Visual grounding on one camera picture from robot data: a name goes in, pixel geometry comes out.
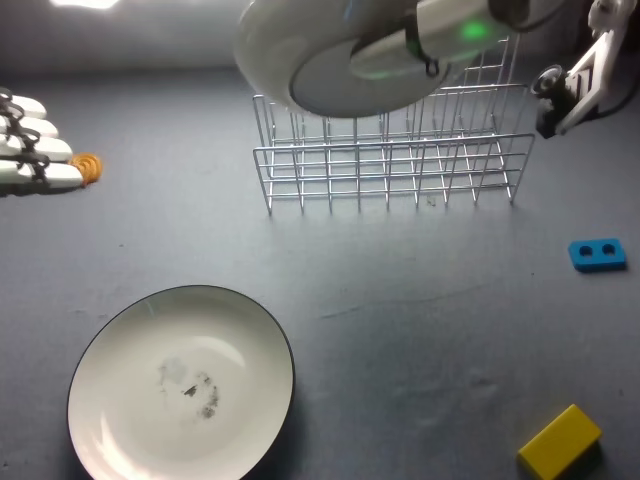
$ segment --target blue block with holes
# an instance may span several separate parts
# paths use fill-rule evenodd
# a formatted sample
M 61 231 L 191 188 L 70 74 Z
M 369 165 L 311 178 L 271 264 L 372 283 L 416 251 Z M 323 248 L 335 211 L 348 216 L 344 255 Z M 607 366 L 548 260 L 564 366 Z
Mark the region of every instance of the blue block with holes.
M 617 238 L 573 242 L 569 245 L 569 256 L 575 269 L 584 273 L 627 267 L 627 256 Z

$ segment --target metal wire rack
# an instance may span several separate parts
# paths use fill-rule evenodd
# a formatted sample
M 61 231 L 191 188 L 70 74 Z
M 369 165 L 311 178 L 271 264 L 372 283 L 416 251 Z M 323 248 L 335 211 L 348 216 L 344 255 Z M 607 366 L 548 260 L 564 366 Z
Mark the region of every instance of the metal wire rack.
M 290 113 L 264 96 L 253 97 L 262 146 L 253 150 L 269 214 L 274 200 L 333 202 L 413 196 L 444 204 L 466 192 L 473 202 L 486 190 L 513 202 L 535 136 L 521 133 L 528 88 L 512 83 L 519 38 L 485 52 L 458 78 L 404 110 L 365 119 L 337 120 Z

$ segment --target yellow block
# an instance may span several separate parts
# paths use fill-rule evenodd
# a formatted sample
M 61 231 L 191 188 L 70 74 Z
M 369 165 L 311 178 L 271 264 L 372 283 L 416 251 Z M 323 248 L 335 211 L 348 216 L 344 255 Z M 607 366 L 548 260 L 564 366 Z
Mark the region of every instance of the yellow block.
M 539 480 L 553 480 L 601 435 L 598 426 L 571 405 L 518 451 L 518 459 Z

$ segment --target plate with black rim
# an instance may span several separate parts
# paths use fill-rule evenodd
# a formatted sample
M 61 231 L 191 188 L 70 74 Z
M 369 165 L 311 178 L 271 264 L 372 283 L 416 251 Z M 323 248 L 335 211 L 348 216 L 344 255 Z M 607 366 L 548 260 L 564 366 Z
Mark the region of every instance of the plate with black rim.
M 294 378 L 287 337 L 258 303 L 165 290 L 87 347 L 69 389 L 71 441 L 96 480 L 237 480 L 280 432 Z

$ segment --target gray tabletop surface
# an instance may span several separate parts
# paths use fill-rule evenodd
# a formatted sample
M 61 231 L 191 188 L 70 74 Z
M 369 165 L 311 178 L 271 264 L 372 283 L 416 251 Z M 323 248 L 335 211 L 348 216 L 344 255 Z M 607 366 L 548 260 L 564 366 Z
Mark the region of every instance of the gray tabletop surface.
M 251 296 L 291 342 L 291 416 L 249 479 L 524 478 L 518 448 L 572 403 L 604 431 L 589 478 L 637 478 L 639 101 L 538 139 L 514 206 L 270 218 L 237 73 L 7 86 L 105 169 L 86 190 L 0 198 L 0 478 L 88 478 L 67 435 L 74 368 L 112 316 L 185 284 Z M 628 271 L 578 274 L 567 246 L 602 237 Z

